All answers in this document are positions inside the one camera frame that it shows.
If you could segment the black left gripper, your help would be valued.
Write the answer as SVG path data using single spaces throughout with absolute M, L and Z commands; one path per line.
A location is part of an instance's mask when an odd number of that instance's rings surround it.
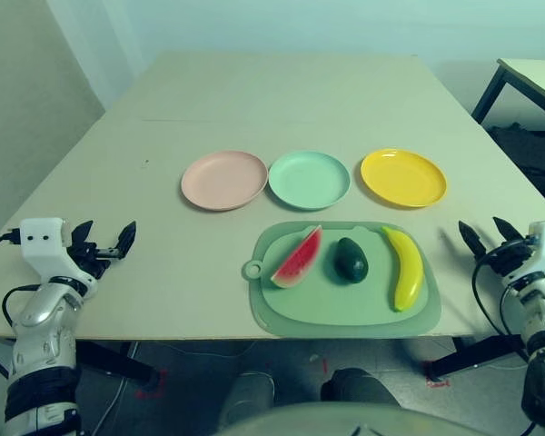
M 127 224 L 118 236 L 115 248 L 98 249 L 95 243 L 87 241 L 94 221 L 89 220 L 77 225 L 71 232 L 72 244 L 67 253 L 74 263 L 85 273 L 94 278 L 101 278 L 109 268 L 112 259 L 118 255 L 127 255 L 136 235 L 136 221 Z

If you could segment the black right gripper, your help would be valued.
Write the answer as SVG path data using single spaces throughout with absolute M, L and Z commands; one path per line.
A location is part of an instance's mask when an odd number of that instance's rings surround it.
M 477 266 L 488 265 L 500 277 L 520 268 L 531 256 L 531 248 L 522 240 L 522 235 L 506 220 L 494 217 L 493 221 L 505 239 L 500 247 L 485 254 L 485 246 L 481 243 L 476 231 L 463 221 L 458 222 L 462 240 L 475 257 L 481 257 Z

